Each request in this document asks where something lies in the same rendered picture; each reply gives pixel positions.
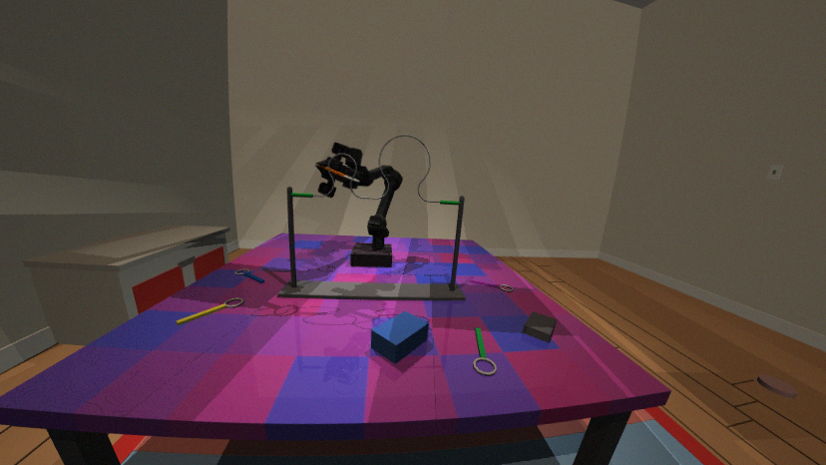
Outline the blue rectangular block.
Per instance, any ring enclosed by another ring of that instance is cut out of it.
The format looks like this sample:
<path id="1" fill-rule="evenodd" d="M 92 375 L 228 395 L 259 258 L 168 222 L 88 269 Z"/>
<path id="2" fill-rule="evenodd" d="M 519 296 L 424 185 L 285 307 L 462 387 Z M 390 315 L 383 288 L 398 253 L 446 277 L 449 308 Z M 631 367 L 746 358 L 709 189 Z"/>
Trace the blue rectangular block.
<path id="1" fill-rule="evenodd" d="M 429 322 L 403 311 L 371 329 L 371 348 L 394 363 L 428 340 Z"/>

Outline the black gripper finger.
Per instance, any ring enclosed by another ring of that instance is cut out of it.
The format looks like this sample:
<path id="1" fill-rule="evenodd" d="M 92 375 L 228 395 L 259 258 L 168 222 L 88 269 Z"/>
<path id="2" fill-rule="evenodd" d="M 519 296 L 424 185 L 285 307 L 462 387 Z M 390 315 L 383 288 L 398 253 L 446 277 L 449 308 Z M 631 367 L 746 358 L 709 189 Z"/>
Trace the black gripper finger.
<path id="1" fill-rule="evenodd" d="M 328 164 L 329 164 L 330 159 L 331 159 L 331 158 L 329 158 L 329 157 L 328 157 L 328 158 L 327 158 L 327 160 L 325 160 L 325 161 L 323 161 L 323 162 L 316 163 L 316 165 L 321 165 L 321 166 L 328 167 Z M 334 159 L 334 158 L 333 158 L 333 159 L 332 159 L 332 161 L 330 162 L 330 166 L 329 166 L 329 167 L 330 167 L 330 168 L 333 168 L 333 169 L 337 169 L 337 170 L 338 170 L 339 165 L 340 165 L 340 161 L 338 161 L 338 160 L 336 160 L 336 159 Z"/>
<path id="2" fill-rule="evenodd" d="M 328 180 L 328 181 L 330 181 L 330 182 L 332 182 L 332 178 L 331 178 L 331 177 L 333 177 L 333 180 L 335 180 L 335 177 L 336 177 L 336 175 L 335 175 L 335 174 L 333 174 L 333 173 L 329 172 L 329 173 L 331 174 L 331 176 L 330 176 L 330 175 L 329 175 L 329 173 L 328 173 L 328 170 L 324 169 L 323 167 L 321 167 L 321 166 L 319 166 L 319 165 L 317 165 L 316 167 L 317 167 L 317 168 L 321 171 L 321 173 L 322 173 L 322 175 L 321 175 L 321 176 L 322 176 L 323 178 L 325 178 L 326 180 Z"/>

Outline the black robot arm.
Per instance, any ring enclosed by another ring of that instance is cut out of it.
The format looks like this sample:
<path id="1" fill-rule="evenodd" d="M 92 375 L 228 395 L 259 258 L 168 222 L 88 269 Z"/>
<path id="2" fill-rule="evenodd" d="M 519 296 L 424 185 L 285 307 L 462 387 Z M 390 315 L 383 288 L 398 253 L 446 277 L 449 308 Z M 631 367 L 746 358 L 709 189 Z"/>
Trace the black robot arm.
<path id="1" fill-rule="evenodd" d="M 350 149 L 350 148 L 349 148 Z M 359 180 L 358 182 L 352 182 L 352 189 L 356 189 L 357 186 L 369 186 L 373 183 L 373 180 L 382 177 L 384 179 L 385 190 L 382 196 L 384 196 L 388 189 L 388 184 L 386 179 L 383 177 L 379 168 L 367 171 L 366 167 L 361 166 L 362 156 L 363 153 L 360 149 L 351 148 L 348 154 L 352 157 L 357 165 L 357 174 L 354 180 Z M 345 160 L 345 165 L 343 166 L 344 172 L 343 175 L 353 178 L 356 172 L 356 167 L 353 160 L 347 156 Z M 403 178 L 399 172 L 391 168 L 390 166 L 382 166 L 380 167 L 384 176 L 387 178 L 389 183 L 389 190 L 385 197 L 381 198 L 380 204 L 378 206 L 377 212 L 374 216 L 370 216 L 367 229 L 368 234 L 373 235 L 372 238 L 372 249 L 386 249 L 384 246 L 384 238 L 389 236 L 389 230 L 387 229 L 386 225 L 386 215 L 392 201 L 394 192 L 400 187 Z"/>

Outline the green flat bar with grey loop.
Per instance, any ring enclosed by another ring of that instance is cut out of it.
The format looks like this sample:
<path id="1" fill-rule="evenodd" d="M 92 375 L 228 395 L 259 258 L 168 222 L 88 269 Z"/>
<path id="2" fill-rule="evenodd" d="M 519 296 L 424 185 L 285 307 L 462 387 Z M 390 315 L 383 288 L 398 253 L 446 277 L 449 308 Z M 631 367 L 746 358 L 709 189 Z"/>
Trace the green flat bar with grey loop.
<path id="1" fill-rule="evenodd" d="M 496 372 L 496 370 L 497 370 L 497 368 L 498 368 L 498 367 L 497 367 L 497 365 L 493 362 L 493 360 L 491 360 L 491 359 L 487 359 L 487 358 L 486 358 L 486 357 L 487 357 L 487 354 L 486 354 L 486 350 L 485 350 L 485 347 L 484 347 L 484 342 L 483 342 L 483 338 L 482 338 L 481 330 L 480 330 L 480 328 L 479 328 L 479 327 L 476 327 L 476 328 L 475 328 L 475 330 L 476 330 L 476 340 L 477 340 L 477 345 L 478 345 L 478 350 L 479 350 L 480 357 L 479 357 L 479 358 L 476 358 L 476 359 L 474 360 L 474 362 L 473 362 L 474 368 L 478 371 L 478 373 L 482 373 L 482 374 L 484 374 L 484 375 L 493 375 L 493 374 Z M 494 369 L 493 371 L 491 371 L 491 372 L 486 372 L 486 371 L 482 372 L 482 371 L 481 371 L 481 370 L 480 370 L 480 369 L 476 366 L 477 361 L 480 361 L 480 360 L 484 360 L 484 361 L 485 361 L 485 360 L 487 360 L 487 361 L 491 362 L 491 363 L 493 364 L 493 366 L 494 366 L 494 368 L 495 368 L 495 369 Z"/>

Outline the blue-handled metal ring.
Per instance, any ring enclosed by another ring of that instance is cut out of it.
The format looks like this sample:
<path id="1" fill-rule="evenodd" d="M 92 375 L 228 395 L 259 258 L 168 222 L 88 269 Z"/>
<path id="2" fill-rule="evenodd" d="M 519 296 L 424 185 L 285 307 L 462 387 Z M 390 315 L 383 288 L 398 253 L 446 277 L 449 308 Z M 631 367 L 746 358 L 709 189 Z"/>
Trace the blue-handled metal ring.
<path id="1" fill-rule="evenodd" d="M 237 273 L 237 272 L 242 271 L 242 270 L 248 270 L 248 272 L 245 272 L 245 273 Z M 259 278 L 258 276 L 256 276 L 256 275 L 253 275 L 253 274 L 249 273 L 249 269 L 247 269 L 247 268 L 237 270 L 237 271 L 235 272 L 235 274 L 236 274 L 236 275 L 245 275 L 245 276 L 248 276 L 248 277 L 250 277 L 251 279 L 258 281 L 259 283 L 263 283 L 263 282 L 264 282 L 264 279 Z"/>

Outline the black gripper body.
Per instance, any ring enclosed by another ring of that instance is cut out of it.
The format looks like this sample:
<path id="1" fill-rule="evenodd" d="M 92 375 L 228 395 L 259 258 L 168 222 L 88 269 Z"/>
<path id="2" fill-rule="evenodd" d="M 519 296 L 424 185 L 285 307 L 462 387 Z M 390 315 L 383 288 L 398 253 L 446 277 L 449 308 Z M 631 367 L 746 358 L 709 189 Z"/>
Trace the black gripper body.
<path id="1" fill-rule="evenodd" d="M 339 144 L 339 143 L 336 143 L 336 142 L 334 143 L 333 148 L 332 148 L 332 154 L 337 155 L 337 156 L 335 156 L 335 158 L 334 158 L 334 159 L 336 159 L 336 160 L 338 160 L 338 161 L 340 161 L 340 160 L 341 160 L 341 157 L 343 157 L 343 158 L 346 158 L 346 159 L 347 159 L 347 156 L 346 156 L 346 155 L 338 155 L 338 154 L 343 153 L 343 154 L 347 154 L 347 155 L 348 155 L 348 154 L 349 154 L 349 151 L 350 151 L 350 149 L 349 149 L 348 147 L 343 146 L 343 145 L 341 145 L 341 144 Z M 345 169 L 345 168 L 344 168 L 344 167 L 342 167 L 342 164 L 343 164 L 343 163 L 342 163 L 342 162 L 340 162 L 340 165 L 339 165 L 338 170 L 337 170 L 337 169 L 333 169 L 333 168 L 330 168 L 330 169 L 332 169 L 332 170 L 334 170 L 334 171 L 336 171 L 336 172 L 339 172 L 339 173 L 343 174 L 343 172 L 344 172 L 344 169 Z M 335 174 L 335 175 L 336 175 L 336 174 Z M 335 180 L 339 180 L 339 179 L 341 180 L 341 176 L 336 175 Z M 335 180 L 334 180 L 334 182 L 335 182 Z M 327 184 L 326 184 L 326 183 L 324 183 L 324 182 L 322 182 L 322 183 L 320 184 L 320 186 L 319 186 L 318 192 L 319 192 L 319 193 L 321 193 L 322 195 L 324 195 L 324 196 L 325 196 L 325 195 L 327 195 L 327 194 L 329 194 L 329 193 L 331 192 L 332 187 L 333 187 L 333 182 L 327 181 Z M 330 194 L 330 195 L 328 195 L 327 197 L 331 197 L 331 198 L 332 198 L 332 197 L 334 196 L 334 193 L 335 193 L 335 192 L 336 192 L 336 188 L 334 188 L 334 189 L 333 189 L 333 191 L 331 192 L 331 194 Z"/>

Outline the yellow stick with grey loop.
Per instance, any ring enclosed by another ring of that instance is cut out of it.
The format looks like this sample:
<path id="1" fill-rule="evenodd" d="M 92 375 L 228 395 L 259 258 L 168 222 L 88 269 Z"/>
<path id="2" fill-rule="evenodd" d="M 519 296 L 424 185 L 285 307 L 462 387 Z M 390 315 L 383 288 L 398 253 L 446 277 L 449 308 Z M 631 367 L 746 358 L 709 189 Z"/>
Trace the yellow stick with grey loop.
<path id="1" fill-rule="evenodd" d="M 239 304 L 237 304 L 237 305 L 227 305 L 227 304 L 226 304 L 226 303 L 229 303 L 230 301 L 237 300 L 237 299 L 238 299 L 238 300 L 241 300 L 241 303 L 239 303 Z M 188 316 L 188 317 L 186 317 L 186 318 L 184 318 L 184 319 L 182 319 L 182 318 L 181 318 L 180 320 L 177 320 L 177 325 L 184 324 L 185 322 L 190 322 L 190 321 L 192 321 L 192 320 L 194 320 L 194 319 L 196 319 L 196 318 L 203 317 L 203 316 L 205 316 L 205 315 L 207 315 L 207 314 L 212 314 L 213 312 L 216 312 L 216 311 L 218 311 L 218 310 L 225 309 L 226 307 L 237 307 L 237 306 L 239 306 L 239 305 L 242 305 L 242 303 L 243 303 L 243 299 L 242 299 L 242 298 L 240 298 L 240 297 L 236 297 L 236 298 L 229 299 L 228 301 L 225 301 L 225 302 L 224 302 L 222 305 L 220 305 L 220 306 L 217 306 L 217 307 L 212 307 L 212 308 L 210 308 L 210 309 L 208 309 L 208 310 L 206 310 L 206 311 L 202 311 L 202 312 L 199 312 L 199 313 L 197 313 L 197 314 L 190 315 L 190 316 Z"/>

